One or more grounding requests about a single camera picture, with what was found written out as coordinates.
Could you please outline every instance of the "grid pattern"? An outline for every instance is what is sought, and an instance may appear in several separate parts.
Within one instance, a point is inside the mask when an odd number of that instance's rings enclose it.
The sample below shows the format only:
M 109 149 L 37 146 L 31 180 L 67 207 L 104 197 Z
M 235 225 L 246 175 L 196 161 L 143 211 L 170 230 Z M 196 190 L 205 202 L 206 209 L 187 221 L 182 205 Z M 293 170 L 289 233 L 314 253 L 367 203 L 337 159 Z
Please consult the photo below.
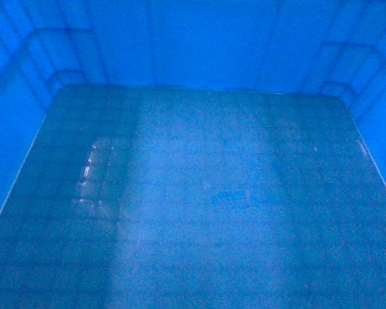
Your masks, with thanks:
M 332 98 L 64 88 L 0 217 L 0 308 L 386 308 L 386 189 Z

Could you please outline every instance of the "container floor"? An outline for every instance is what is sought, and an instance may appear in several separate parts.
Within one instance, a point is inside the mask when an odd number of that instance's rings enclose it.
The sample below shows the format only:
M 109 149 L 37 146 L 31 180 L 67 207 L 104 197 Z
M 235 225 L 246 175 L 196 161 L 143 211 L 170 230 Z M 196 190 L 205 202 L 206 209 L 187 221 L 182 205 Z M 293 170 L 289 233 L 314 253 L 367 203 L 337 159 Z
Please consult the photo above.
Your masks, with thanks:
M 386 188 L 332 98 L 64 88 L 0 216 L 0 308 L 386 308 Z

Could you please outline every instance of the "blue plastic container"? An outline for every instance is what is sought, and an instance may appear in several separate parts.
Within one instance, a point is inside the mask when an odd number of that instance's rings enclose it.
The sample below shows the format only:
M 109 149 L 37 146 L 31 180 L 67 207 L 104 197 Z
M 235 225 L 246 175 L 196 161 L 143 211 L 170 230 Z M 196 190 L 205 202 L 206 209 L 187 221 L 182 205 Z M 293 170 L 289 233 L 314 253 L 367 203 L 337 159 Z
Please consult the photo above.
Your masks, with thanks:
M 0 1 L 0 207 L 68 84 L 331 95 L 386 180 L 386 0 Z

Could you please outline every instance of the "container wall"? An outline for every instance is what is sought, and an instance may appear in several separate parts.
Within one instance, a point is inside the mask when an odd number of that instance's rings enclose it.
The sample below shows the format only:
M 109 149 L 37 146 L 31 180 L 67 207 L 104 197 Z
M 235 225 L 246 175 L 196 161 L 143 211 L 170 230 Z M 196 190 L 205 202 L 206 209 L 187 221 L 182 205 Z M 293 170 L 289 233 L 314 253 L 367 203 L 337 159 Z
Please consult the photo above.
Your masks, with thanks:
M 0 206 L 66 84 L 338 97 L 386 179 L 386 1 L 0 1 Z

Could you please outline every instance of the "scratched plastic surface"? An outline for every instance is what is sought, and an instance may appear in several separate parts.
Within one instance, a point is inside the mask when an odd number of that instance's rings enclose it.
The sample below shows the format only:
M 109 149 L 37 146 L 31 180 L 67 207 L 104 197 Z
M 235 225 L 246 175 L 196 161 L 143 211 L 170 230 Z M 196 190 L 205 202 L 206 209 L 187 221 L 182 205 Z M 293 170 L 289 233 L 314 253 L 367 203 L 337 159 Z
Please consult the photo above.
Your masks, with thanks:
M 335 99 L 64 88 L 1 213 L 0 308 L 386 308 L 386 189 Z

